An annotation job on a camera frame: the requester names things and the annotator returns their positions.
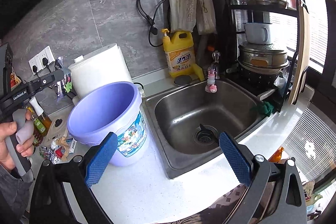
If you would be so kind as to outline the person's left forearm sleeve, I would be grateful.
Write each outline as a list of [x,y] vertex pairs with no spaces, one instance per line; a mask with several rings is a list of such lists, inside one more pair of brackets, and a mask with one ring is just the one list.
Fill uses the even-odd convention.
[[23,181],[1,166],[1,223],[21,223],[33,181]]

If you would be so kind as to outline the person's left hand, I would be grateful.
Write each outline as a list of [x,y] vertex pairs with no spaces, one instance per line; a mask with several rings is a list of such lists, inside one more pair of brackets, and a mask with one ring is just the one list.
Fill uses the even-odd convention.
[[33,154],[33,122],[24,109],[5,113],[1,111],[1,166],[24,177],[31,164],[26,158]]

